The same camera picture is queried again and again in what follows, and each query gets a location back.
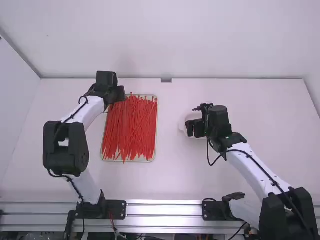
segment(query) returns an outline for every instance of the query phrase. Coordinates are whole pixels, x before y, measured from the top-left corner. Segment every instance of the metal extrusion frame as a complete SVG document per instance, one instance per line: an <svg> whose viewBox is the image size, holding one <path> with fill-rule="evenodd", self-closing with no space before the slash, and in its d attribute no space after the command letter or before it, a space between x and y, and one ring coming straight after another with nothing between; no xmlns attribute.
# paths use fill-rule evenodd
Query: metal extrusion frame
<svg viewBox="0 0 320 240"><path fill-rule="evenodd" d="M234 234L242 221L204 221L200 200L127 200L125 220L114 224L123 233L162 234ZM0 201L0 232L63 232L74 202ZM314 206L320 226L320 204ZM73 231L82 232L82 220ZM106 219L86 219L85 231L111 233Z"/></svg>

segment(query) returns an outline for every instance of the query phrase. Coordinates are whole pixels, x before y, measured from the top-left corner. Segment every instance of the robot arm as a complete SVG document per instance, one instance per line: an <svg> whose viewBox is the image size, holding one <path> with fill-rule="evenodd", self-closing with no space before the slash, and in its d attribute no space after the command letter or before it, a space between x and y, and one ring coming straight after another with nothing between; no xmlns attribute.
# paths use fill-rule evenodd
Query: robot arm
<svg viewBox="0 0 320 240"><path fill-rule="evenodd" d="M185 122L188 137L206 137L207 143L241 173L261 201L252 205L244 193L233 193L223 197L222 202L203 202L203 219L208 221L208 212L222 210L224 217L229 214L258 229L262 240L318 239L311 195L303 187L294 189L273 173L247 140L232 132L227 108L204 103L194 111L202 111L202 118Z"/></svg>
<svg viewBox="0 0 320 240"><path fill-rule="evenodd" d="M125 99L124 87L118 86L116 73L98 71L96 83L80 97L78 106L60 121L48 121L44 125L44 167L50 174L66 176L86 203L97 205L102 197L100 188L86 170L90 157L86 131L109 104Z"/></svg>

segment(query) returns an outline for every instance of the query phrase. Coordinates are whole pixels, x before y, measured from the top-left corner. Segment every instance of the black cable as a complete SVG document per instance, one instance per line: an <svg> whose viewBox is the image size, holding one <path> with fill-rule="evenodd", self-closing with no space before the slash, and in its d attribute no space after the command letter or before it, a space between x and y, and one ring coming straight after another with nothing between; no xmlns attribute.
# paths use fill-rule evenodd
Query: black cable
<svg viewBox="0 0 320 240"><path fill-rule="evenodd" d="M217 200L215 200L214 198L211 198L211 197L207 197L207 198L203 199L202 202L207 201L207 200L217 202Z"/></svg>
<svg viewBox="0 0 320 240"><path fill-rule="evenodd" d="M136 236L136 237L135 237L135 240L138 240L139 238L141 238L142 235L143 235L143 233L141 233L140 236Z"/></svg>
<svg viewBox="0 0 320 240"><path fill-rule="evenodd" d="M238 233L241 231L241 229L242 229L246 224L247 224L247 223L245 222L245 223L238 229L238 231L236 231L236 233L235 233L232 237L230 237L228 240L234 239L234 237L238 235Z"/></svg>
<svg viewBox="0 0 320 240"><path fill-rule="evenodd" d="M81 101L82 98L85 99L84 104L82 104L82 105L79 107L79 109L77 109L73 114L70 115L70 117L68 117L66 120L64 120L64 121L61 123L61 125L58 127L58 129L57 129L56 132L55 132L54 140L53 140L54 142L56 141L56 139L57 139L57 137L58 137L58 135L59 135L59 132L61 131L61 129L63 128L63 126L66 124L66 122L68 122L70 119L73 119L73 118L77 115L77 113L79 113L79 112L81 111L81 109L83 109L84 106L89 103L89 100L88 100L87 96L84 96L84 95L83 95L83 96L81 96L81 97L79 98L78 104L80 104L80 101ZM81 199L81 204L84 204L84 202L85 202L84 197L82 196L82 194L80 193L80 191L79 191L78 188L76 187L76 185L75 185L75 183L73 182L73 180L71 179L71 177L66 176L66 175L53 175L50 170L48 170L48 173L49 173L49 175L50 175L51 177L53 177L53 178L66 178L67 182L70 182L70 183L71 183L73 189L76 191L76 193L78 194L79 198ZM85 234L85 216L84 216L84 214L83 214L83 218L82 218L82 227L83 227L83 231L82 231L82 235L83 235L83 234Z"/></svg>
<svg viewBox="0 0 320 240"><path fill-rule="evenodd" d="M77 113L79 113L80 110L83 109L84 106L89 103L89 100L88 100L88 98L87 98L86 96L81 96L81 97L79 98L79 100L78 100L78 104L80 104L80 101L81 101L82 98L85 98L84 104L82 104L81 107L79 107L79 109L78 109L77 111L75 111L75 113L71 114L70 117L68 117L66 120L64 120L64 121L61 123L61 125L58 127L58 129L57 129L56 132L55 132L54 140L53 140L54 142L56 141L56 139L57 139L57 137L58 137L58 133L61 131L61 129L63 128L63 126L66 124L66 122L68 122L70 119L73 119L73 118L77 115Z"/></svg>
<svg viewBox="0 0 320 240"><path fill-rule="evenodd" d="M210 139L208 137L206 137L206 159L208 160L208 164L210 167L212 167L213 165L216 164L216 162L218 161L219 158L222 157L222 154L220 154L220 156L218 156L213 163L210 163L210 159L209 159L209 145L210 144L210 147L214 148L214 146L212 145Z"/></svg>
<svg viewBox="0 0 320 240"><path fill-rule="evenodd" d="M303 216L301 215L301 213L299 212L298 208L297 208L296 205L293 203L293 201L290 199L290 197L288 197L287 194L285 193L285 191L279 186L278 182L275 181L275 180L270 176L270 174L269 174L249 153L247 153L247 152L245 152L245 151L242 151L242 150L238 150L238 149L229 149L229 150L225 151L224 153L225 153L225 155L227 156L227 153L229 153L229 152L239 152L239 153L245 154L247 158L251 159L251 160L258 166L258 168L271 180L272 184L273 184L274 186L276 186L276 187L279 189L279 191L284 195L285 199L286 199L286 200L288 201L288 203L291 205L291 207L292 207L292 209L293 209L293 211L294 211L293 213L295 213L295 214L298 216L298 218L299 218L300 221L302 222L302 225L304 226L304 228L306 229L306 231L308 232L308 234L311 236L311 238L313 238L313 235L312 235L312 233L311 233L311 231L310 231L310 228L308 227L308 225L307 225L306 221L304 220ZM210 166L213 166L213 165L216 163L216 161L217 161L220 157L222 157L222 156L223 156L223 155L220 154L220 156L218 156L218 157L216 158L216 160L213 162L213 164L210 164L210 162L209 162Z"/></svg>
<svg viewBox="0 0 320 240"><path fill-rule="evenodd" d="M76 193L78 194L79 198L81 199L81 204L84 204L84 202L85 202L84 196L82 196L82 194L80 193L79 189L76 187L76 185L75 185L75 183L74 183L74 181L72 180L71 177L66 176L66 175L53 175L49 169L48 169L48 173L53 178L65 178L67 182L70 182L72 187L73 187L73 189L76 191ZM82 228L83 228L83 230L82 230L82 236L83 236L85 234L85 229L86 229L85 228L85 215L84 214L82 215Z"/></svg>

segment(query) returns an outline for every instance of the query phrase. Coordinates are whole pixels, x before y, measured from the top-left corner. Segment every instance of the bundle of red zip ties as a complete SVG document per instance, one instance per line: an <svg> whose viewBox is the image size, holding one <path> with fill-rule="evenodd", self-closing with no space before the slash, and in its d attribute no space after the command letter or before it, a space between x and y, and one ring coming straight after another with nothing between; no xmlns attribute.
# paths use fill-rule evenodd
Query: bundle of red zip ties
<svg viewBox="0 0 320 240"><path fill-rule="evenodd" d="M148 161L155 153L158 99L131 95L108 109L102 141L103 159L123 162L143 156Z"/></svg>

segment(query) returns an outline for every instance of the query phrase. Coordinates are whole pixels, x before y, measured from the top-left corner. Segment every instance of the white table surface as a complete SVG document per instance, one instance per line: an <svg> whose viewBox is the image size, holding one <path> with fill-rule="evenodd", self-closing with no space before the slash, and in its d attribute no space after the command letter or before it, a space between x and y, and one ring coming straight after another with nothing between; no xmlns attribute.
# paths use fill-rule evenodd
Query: white table surface
<svg viewBox="0 0 320 240"><path fill-rule="evenodd" d="M69 185L43 167L43 126L71 111L95 79L44 79L1 186L3 198L74 198ZM201 200L233 192L252 195L245 179L221 160L209 167L205 141L178 129L182 115L201 102L225 105L233 131L293 187L320 194L320 119L302 79L120 79L127 93L158 97L155 160L150 163L103 162L100 148L106 115L87 131L89 170L109 199ZM210 151L211 160L218 156Z"/></svg>

